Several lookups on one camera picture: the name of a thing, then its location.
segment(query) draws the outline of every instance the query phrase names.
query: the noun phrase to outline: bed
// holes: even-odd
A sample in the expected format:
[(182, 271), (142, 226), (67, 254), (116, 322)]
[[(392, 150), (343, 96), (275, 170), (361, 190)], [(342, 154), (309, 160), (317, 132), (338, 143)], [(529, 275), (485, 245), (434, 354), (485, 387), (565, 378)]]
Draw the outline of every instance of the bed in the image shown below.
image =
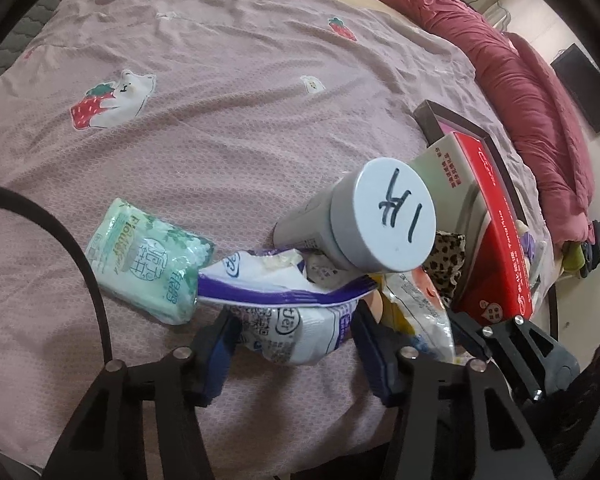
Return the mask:
[[(121, 196), (214, 240), (220, 257), (270, 244), (276, 220), (343, 171), (418, 155), (413, 111), (432, 99), (492, 134), (533, 236), (550, 247), (533, 174), (474, 77), (459, 49), (378, 0), (64, 0), (0, 78), (0, 185), (83, 247)], [(125, 85), (137, 92), (122, 96)], [(115, 89), (120, 113), (90, 112)], [(217, 313), (201, 304), (190, 325), (168, 328), (122, 302), (106, 307), (114, 355), (129, 364), (187, 344)], [(39, 229), (0, 212), (0, 448), (44, 465), (100, 367), (80, 275)], [(218, 478), (369, 449), (394, 417), (371, 396), (352, 341), (313, 367), (238, 349), (222, 396), (199, 414)]]

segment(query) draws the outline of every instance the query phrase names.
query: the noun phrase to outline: clothing pile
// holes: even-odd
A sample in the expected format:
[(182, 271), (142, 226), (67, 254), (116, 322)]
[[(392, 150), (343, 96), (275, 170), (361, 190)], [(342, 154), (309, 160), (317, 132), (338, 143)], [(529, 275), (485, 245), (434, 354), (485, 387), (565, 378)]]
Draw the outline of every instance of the clothing pile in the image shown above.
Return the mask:
[(569, 242), (564, 246), (564, 272), (580, 273), (586, 278), (600, 263), (600, 221), (592, 222), (592, 235), (584, 242)]

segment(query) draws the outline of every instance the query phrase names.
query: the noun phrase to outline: red box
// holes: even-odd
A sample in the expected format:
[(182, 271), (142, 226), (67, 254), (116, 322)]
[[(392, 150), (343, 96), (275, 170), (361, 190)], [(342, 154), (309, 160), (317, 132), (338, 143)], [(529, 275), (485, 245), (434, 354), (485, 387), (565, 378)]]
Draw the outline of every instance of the red box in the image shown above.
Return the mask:
[(429, 189), (437, 229), (466, 236), (451, 307), (482, 324), (533, 312), (508, 194), (480, 139), (450, 132), (410, 162)]

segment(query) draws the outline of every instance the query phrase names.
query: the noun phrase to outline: red duvet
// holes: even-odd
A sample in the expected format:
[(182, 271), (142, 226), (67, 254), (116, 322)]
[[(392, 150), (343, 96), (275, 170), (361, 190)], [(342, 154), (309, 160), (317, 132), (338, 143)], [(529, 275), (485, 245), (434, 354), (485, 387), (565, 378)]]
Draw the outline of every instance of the red duvet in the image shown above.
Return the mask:
[(538, 183), (552, 241), (584, 241), (594, 179), (571, 99), (554, 71), (515, 34), (507, 38), (459, 0), (381, 0), (459, 47)]

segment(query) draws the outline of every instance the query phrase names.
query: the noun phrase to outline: television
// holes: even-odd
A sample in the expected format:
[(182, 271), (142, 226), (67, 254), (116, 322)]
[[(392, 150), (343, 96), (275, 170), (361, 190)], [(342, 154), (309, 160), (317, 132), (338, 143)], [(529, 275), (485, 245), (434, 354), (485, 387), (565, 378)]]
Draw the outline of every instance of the television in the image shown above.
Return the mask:
[(600, 72), (589, 58), (572, 44), (551, 63), (587, 122), (600, 132)]

